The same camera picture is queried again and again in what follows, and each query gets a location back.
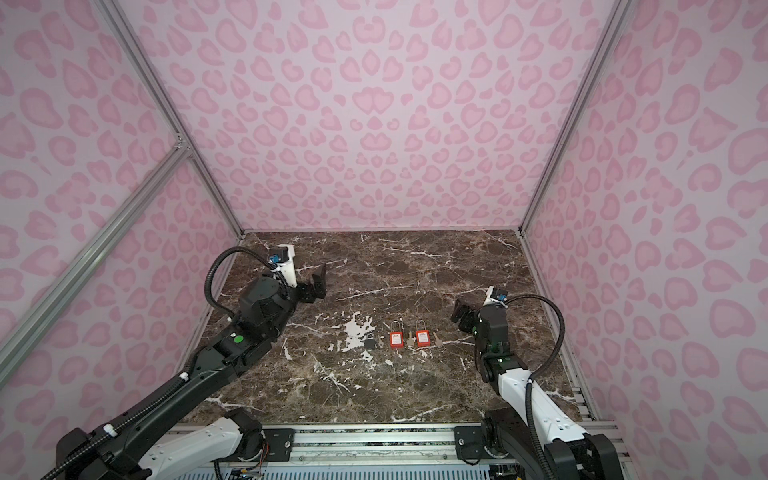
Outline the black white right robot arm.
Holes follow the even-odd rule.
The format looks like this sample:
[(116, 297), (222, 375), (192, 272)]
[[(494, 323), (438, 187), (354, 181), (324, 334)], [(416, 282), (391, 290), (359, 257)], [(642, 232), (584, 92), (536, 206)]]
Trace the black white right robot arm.
[[(509, 341), (507, 309), (520, 300), (548, 305), (558, 321), (554, 347), (534, 370), (513, 352)], [(525, 479), (623, 477), (613, 442), (572, 421), (538, 384), (565, 339), (565, 318), (552, 300), (538, 294), (509, 296), (492, 289), (479, 308), (456, 300), (451, 321), (473, 337), (475, 367), (482, 381), (507, 404), (483, 418), (483, 449), (488, 454), (514, 459)]]

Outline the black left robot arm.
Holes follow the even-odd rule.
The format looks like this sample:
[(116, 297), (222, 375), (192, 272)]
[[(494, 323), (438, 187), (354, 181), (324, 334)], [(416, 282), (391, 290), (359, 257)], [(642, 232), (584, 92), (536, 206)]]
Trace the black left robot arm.
[(326, 270), (290, 282), (280, 270), (253, 280), (240, 294), (231, 323), (201, 347), (182, 371), (145, 399), (86, 432), (76, 428), (56, 445), (48, 479), (175, 479), (208, 462), (263, 453), (259, 421), (235, 409), (191, 436), (164, 436), (205, 399), (247, 373), (271, 349), (298, 304), (325, 297)]

